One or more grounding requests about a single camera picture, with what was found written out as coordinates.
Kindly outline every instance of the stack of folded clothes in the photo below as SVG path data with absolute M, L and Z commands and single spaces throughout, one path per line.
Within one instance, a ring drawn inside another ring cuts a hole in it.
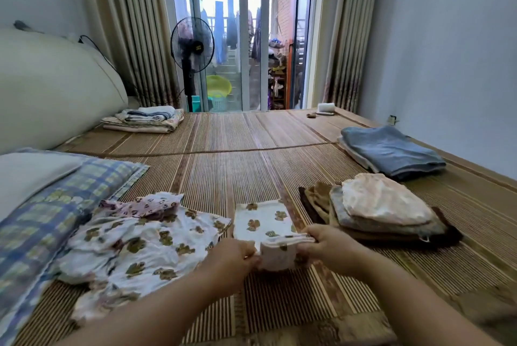
M 313 222 L 340 228 L 365 245 L 436 249 L 462 238 L 437 207 L 380 173 L 299 190 Z
M 174 131 L 183 121 L 183 109 L 169 105 L 125 109 L 115 116 L 102 119 L 104 128 L 132 133 L 166 134 Z
M 445 169 L 434 150 L 411 142 L 395 127 L 346 127 L 341 145 L 361 166 L 398 181 Z

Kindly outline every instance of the white pillow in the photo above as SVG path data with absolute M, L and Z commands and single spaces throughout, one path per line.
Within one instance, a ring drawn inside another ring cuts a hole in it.
M 35 193 L 74 172 L 83 160 L 66 154 L 0 155 L 0 221 Z

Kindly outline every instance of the striped mat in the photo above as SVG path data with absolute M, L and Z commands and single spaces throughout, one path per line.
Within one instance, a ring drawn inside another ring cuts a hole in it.
M 301 205 L 299 186 L 364 172 L 335 141 L 341 128 L 365 123 L 349 114 L 316 119 L 306 114 L 187 114 L 168 135 L 96 128 L 60 150 L 149 165 L 123 200 L 160 190 L 179 192 L 185 193 L 187 207 L 233 217 L 236 203 L 282 198 L 301 230 L 311 220 Z M 437 252 L 378 251 L 471 320 L 484 323 L 515 314 L 517 189 L 457 160 L 449 160 L 442 175 L 407 186 L 438 206 L 465 239 Z M 51 284 L 15 345 L 47 345 L 71 333 L 68 316 L 84 291 Z M 272 345 L 347 341 L 384 344 L 393 341 L 393 333 L 366 285 L 320 263 L 283 274 L 252 274 L 241 293 L 212 304 L 184 338 L 184 343 Z

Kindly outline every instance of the curtain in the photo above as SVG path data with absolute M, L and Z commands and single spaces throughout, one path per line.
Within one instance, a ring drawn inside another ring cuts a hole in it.
M 356 112 L 375 0 L 338 0 L 325 79 L 326 102 Z
M 165 0 L 87 0 L 92 35 L 142 106 L 174 105 L 178 88 Z

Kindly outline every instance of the electrical outlet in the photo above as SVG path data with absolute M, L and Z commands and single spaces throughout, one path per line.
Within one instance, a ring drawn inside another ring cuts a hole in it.
M 398 120 L 397 120 L 397 117 L 395 115 L 390 115 L 389 118 L 388 118 L 388 124 L 390 126 L 394 126 L 395 124 L 397 124 Z

